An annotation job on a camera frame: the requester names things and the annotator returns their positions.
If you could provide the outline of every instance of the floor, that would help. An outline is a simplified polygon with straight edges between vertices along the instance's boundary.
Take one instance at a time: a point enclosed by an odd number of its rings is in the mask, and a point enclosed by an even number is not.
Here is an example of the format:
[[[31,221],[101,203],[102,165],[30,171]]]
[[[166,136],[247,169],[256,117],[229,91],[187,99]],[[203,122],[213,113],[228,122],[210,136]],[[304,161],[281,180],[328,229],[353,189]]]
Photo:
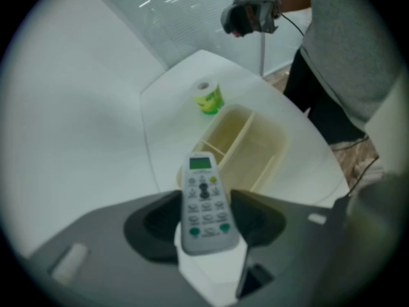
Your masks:
[[[269,75],[265,78],[265,80],[274,88],[278,89],[280,92],[283,92],[287,84],[288,76],[289,66],[272,75]],[[332,149],[334,151],[339,149],[339,147],[332,147]],[[365,142],[358,143],[349,149],[334,151],[334,155],[336,156],[350,187],[354,186],[355,182],[361,175],[355,166],[361,162],[372,160],[378,156],[370,139]]]

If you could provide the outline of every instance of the remote control display screen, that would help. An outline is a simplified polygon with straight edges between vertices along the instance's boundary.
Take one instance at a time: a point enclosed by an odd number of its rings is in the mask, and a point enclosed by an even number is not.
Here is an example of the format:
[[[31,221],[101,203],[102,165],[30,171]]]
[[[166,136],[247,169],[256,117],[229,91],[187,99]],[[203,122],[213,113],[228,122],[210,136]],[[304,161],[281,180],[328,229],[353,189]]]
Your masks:
[[[190,158],[190,169],[212,168],[209,158]]]

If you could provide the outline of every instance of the white desk surface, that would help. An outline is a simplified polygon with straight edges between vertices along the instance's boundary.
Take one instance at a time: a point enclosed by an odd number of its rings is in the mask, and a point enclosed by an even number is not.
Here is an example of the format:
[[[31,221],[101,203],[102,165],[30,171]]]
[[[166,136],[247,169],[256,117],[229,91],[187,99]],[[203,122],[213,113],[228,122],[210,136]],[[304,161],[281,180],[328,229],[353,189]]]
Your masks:
[[[177,188],[176,174],[185,154],[192,151],[214,118],[199,110],[189,92],[202,77],[218,80],[226,104],[262,113],[287,132],[287,154],[261,194],[331,207],[348,193],[334,154],[297,107],[262,78],[207,51],[198,51],[177,64],[141,96],[148,149],[161,191]]]

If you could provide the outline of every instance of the remote control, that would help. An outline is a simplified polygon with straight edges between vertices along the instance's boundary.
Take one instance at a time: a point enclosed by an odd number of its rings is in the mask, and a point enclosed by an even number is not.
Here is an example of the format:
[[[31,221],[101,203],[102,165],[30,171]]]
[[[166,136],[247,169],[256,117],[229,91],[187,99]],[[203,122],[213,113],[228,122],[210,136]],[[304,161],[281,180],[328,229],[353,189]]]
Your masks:
[[[216,253],[238,244],[240,234],[212,153],[186,156],[182,195],[181,246],[188,255]]]

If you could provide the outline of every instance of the beige plastic organizer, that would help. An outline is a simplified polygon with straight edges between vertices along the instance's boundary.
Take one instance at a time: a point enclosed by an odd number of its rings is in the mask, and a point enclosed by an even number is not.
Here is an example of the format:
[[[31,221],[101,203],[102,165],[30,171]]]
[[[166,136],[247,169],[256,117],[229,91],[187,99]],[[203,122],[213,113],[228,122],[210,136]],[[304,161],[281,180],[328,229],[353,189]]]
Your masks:
[[[288,149],[285,131],[246,107],[223,107],[193,152],[214,154],[224,188],[262,193]],[[181,187],[181,169],[176,177]]]

